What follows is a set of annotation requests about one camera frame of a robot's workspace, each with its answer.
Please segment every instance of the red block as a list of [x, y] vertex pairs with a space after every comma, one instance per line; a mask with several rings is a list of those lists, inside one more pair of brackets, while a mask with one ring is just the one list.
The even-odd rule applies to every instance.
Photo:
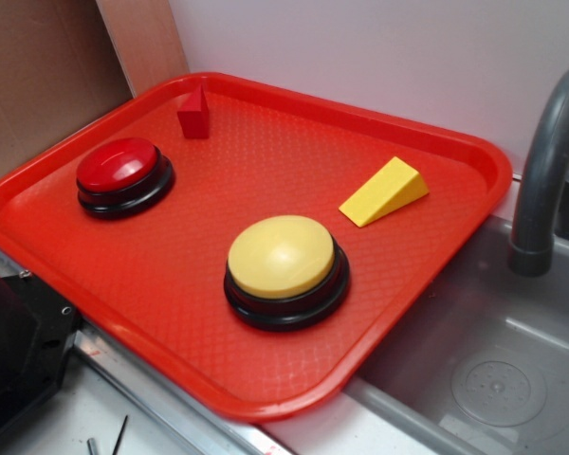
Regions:
[[209, 106], [202, 85], [183, 101], [177, 111], [183, 136], [187, 139], [206, 139], [209, 137]]

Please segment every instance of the white wall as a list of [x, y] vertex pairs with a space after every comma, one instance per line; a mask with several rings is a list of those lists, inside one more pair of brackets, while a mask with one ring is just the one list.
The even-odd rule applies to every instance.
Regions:
[[483, 137], [515, 171], [569, 67], [569, 0], [170, 0], [191, 71]]

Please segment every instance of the red tray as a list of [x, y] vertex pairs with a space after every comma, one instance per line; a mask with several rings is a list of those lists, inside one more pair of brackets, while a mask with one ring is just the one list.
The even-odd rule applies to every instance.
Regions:
[[[176, 110], [200, 83], [211, 137], [189, 140]], [[76, 167], [99, 144], [128, 136], [152, 140], [172, 160], [174, 188], [131, 218], [91, 218], [76, 198]], [[395, 155], [420, 171], [430, 194], [356, 227], [338, 207]], [[506, 157], [476, 137], [230, 76], [189, 75], [0, 180], [0, 248], [208, 407], [259, 422], [339, 391], [483, 222], [511, 174]], [[230, 243], [280, 214], [325, 225], [352, 273], [341, 308], [293, 333], [246, 326], [222, 287]]]

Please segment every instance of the sink drain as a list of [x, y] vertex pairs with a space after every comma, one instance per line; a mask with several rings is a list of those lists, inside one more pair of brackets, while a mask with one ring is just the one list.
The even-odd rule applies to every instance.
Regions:
[[541, 373], [503, 351], [484, 351], [463, 360], [453, 373], [451, 388], [467, 415], [494, 427], [531, 420], [546, 400]]

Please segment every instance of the sink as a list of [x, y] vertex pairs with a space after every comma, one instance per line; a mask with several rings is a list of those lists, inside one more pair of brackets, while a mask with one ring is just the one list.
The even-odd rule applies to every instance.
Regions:
[[446, 453], [569, 454], [569, 242], [523, 278], [506, 266], [509, 232], [487, 219], [355, 380], [383, 395], [373, 408], [445, 434]]

